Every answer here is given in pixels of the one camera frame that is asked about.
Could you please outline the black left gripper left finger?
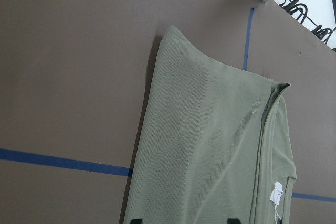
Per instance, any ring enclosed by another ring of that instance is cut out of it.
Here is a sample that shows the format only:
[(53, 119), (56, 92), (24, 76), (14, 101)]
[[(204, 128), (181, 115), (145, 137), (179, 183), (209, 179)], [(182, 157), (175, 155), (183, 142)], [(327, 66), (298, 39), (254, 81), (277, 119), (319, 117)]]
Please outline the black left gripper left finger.
[(132, 219), (130, 224), (143, 224), (143, 219)]

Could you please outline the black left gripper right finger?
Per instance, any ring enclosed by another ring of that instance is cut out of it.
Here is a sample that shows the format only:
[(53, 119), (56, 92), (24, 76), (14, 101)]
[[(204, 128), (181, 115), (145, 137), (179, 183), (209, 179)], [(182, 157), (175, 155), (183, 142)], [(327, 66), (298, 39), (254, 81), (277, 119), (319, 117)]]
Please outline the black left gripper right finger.
[(238, 218), (228, 218), (227, 224), (241, 224), (241, 221)]

